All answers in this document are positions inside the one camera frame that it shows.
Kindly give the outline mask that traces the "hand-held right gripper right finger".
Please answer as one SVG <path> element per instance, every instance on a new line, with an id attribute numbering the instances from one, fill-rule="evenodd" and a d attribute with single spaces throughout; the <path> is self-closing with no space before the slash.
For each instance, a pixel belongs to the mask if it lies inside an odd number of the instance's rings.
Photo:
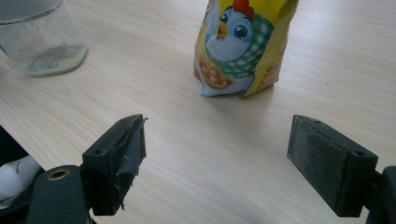
<path id="1" fill-rule="evenodd" d="M 292 119 L 287 157 L 339 217 L 358 217 L 378 157 L 326 123 Z"/>

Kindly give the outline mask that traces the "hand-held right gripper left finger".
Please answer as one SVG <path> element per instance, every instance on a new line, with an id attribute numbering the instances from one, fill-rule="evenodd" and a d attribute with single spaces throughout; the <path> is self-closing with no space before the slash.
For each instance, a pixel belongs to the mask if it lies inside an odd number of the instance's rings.
<path id="1" fill-rule="evenodd" d="M 146 158 L 146 120 L 141 114 L 120 119 L 82 154 L 84 190 L 96 216 L 114 216 L 124 208 Z"/>

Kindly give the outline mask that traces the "yellow chicken print seasoning bag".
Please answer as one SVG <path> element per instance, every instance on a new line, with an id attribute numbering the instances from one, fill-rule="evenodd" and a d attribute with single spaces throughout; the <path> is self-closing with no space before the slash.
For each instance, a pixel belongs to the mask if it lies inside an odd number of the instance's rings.
<path id="1" fill-rule="evenodd" d="M 203 96 L 246 97 L 278 82 L 299 0 L 209 0 L 194 49 Z"/>

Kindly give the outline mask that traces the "glass jar with grey handle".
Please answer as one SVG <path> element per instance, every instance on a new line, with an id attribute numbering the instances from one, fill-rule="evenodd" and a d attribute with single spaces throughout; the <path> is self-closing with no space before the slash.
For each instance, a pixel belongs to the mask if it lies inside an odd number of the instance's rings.
<path id="1" fill-rule="evenodd" d="M 41 77 L 76 69 L 88 46 L 66 0 L 0 0 L 0 50 Z"/>

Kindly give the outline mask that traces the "white shoe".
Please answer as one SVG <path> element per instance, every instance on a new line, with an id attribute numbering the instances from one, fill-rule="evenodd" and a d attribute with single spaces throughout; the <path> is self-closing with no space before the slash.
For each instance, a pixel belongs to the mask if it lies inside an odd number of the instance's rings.
<path id="1" fill-rule="evenodd" d="M 41 166 L 32 156 L 10 161 L 0 167 L 0 210 L 9 208 L 34 182 Z"/>

